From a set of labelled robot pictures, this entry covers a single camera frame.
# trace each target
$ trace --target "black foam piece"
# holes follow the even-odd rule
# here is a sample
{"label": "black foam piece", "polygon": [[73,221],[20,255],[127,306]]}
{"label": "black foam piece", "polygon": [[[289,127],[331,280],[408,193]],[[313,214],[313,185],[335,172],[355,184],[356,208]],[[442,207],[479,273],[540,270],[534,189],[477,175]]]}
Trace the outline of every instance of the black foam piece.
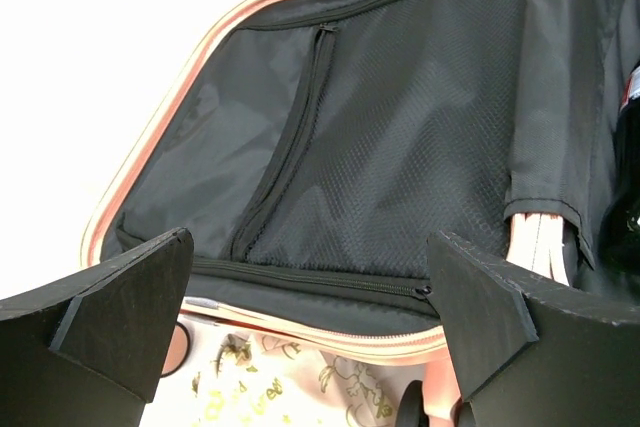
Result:
{"label": "black foam piece", "polygon": [[179,229],[0,300],[0,425],[137,426],[192,259],[191,234]]}
{"label": "black foam piece", "polygon": [[[453,234],[430,238],[429,261],[432,268],[438,265],[432,278],[434,292],[440,292],[436,308],[461,390],[474,388],[476,368],[486,373],[474,351],[504,349],[511,335],[476,335],[482,326],[458,329],[458,322],[468,322],[466,311],[484,310],[476,318],[489,324],[502,319],[504,290],[510,289],[513,297],[524,298],[539,335],[476,389],[471,406],[478,427],[640,425],[640,308],[566,287]],[[470,269],[476,273],[459,273]],[[448,284],[461,279],[456,295],[445,297],[445,291],[451,292]],[[477,289],[486,297],[480,305],[473,293]],[[471,386],[463,385],[467,379],[473,380]]]}
{"label": "black foam piece", "polygon": [[522,294],[490,275],[485,263],[494,259],[485,255],[479,261],[440,237],[429,241],[427,255],[434,285],[429,300],[440,314],[462,398],[468,401],[538,335]]}

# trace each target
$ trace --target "floral patterned fabric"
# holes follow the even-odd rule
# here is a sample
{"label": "floral patterned fabric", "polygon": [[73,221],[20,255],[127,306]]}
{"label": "floral patterned fabric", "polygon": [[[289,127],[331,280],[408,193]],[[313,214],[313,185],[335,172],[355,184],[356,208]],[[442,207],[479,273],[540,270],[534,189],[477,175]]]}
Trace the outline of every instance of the floral patterned fabric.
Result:
{"label": "floral patterned fabric", "polygon": [[397,398],[375,368],[262,335],[228,334],[195,374],[193,427],[391,427]]}

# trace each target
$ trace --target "open suitcase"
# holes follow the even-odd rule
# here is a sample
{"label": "open suitcase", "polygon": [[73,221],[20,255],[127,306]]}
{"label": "open suitcase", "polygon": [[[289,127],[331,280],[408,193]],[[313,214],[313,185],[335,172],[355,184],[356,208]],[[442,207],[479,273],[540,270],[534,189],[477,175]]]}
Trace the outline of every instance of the open suitcase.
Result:
{"label": "open suitcase", "polygon": [[[640,425],[640,278],[598,260],[639,58],[640,0],[248,0],[159,107],[82,263],[188,228],[185,311],[424,364],[401,427]],[[530,213],[575,289],[502,260]]]}

